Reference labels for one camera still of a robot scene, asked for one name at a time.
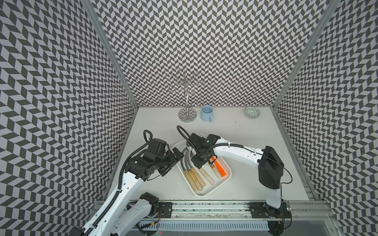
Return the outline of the blue blade wooden sickle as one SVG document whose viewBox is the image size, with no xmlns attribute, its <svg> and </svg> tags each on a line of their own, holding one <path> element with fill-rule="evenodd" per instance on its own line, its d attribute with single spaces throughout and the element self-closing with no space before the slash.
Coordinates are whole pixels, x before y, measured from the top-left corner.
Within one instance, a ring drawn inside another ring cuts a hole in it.
<svg viewBox="0 0 378 236">
<path fill-rule="evenodd" d="M 217 177 L 218 179 L 220 179 L 220 178 L 221 178 L 221 174 L 220 174 L 220 172 L 218 171 L 218 169 L 216 168 L 216 166 L 214 165 L 214 163 L 212 162 L 212 160 L 209 160 L 208 163 L 209 163 L 211 169 L 213 170 L 214 174 L 216 175 L 216 177 Z"/>
</svg>

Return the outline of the orange handle sickle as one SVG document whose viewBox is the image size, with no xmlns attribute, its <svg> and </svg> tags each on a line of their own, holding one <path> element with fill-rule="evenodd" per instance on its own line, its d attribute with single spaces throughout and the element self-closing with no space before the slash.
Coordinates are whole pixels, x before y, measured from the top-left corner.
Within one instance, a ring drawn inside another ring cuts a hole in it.
<svg viewBox="0 0 378 236">
<path fill-rule="evenodd" d="M 216 169 L 218 170 L 220 176 L 221 177 L 225 177 L 226 176 L 226 172 L 225 172 L 225 170 L 223 169 L 223 167 L 219 164 L 219 162 L 216 159 L 217 159 L 217 157 L 213 156 L 211 162 L 216 167 Z"/>
</svg>

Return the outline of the white rectangular storage tray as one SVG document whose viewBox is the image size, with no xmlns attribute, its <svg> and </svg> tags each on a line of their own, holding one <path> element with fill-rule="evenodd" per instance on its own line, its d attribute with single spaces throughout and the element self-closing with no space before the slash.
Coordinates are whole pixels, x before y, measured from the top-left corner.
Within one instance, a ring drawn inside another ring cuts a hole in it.
<svg viewBox="0 0 378 236">
<path fill-rule="evenodd" d="M 177 167 L 184 179 L 184 183 L 194 196 L 199 198 L 206 197 L 231 179 L 232 170 L 221 156 L 213 158 L 213 164 L 207 162 L 202 168 L 198 169 L 191 160 L 191 157 L 195 155 L 195 151 L 187 146 L 186 140 L 183 139 L 177 142 L 173 147 L 185 155 L 183 160 L 177 164 Z"/>
</svg>

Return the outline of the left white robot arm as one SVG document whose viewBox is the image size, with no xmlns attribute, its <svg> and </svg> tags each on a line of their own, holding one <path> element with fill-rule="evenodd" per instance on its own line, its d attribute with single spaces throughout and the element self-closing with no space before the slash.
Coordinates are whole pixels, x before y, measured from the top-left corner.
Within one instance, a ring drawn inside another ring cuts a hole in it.
<svg viewBox="0 0 378 236">
<path fill-rule="evenodd" d="M 150 138 L 124 162 L 118 185 L 95 215 L 82 227 L 74 227 L 71 236 L 124 236 L 145 217 L 159 218 L 159 198 L 144 193 L 127 209 L 132 195 L 155 171 L 165 176 L 184 155 L 167 142 Z"/>
</svg>

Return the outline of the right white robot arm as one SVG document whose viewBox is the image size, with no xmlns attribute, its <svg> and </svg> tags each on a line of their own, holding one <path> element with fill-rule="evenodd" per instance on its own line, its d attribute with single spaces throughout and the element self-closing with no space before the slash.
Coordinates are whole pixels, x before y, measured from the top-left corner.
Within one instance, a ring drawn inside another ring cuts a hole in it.
<svg viewBox="0 0 378 236">
<path fill-rule="evenodd" d="M 264 214 L 267 218 L 281 218 L 283 203 L 281 195 L 281 179 L 284 163 L 274 148 L 252 148 L 232 143 L 218 135 L 210 134 L 206 138 L 196 134 L 186 137 L 187 145 L 194 149 L 195 155 L 191 158 L 197 168 L 201 168 L 212 157 L 227 157 L 254 168 L 258 173 L 259 183 L 265 187 Z"/>
</svg>

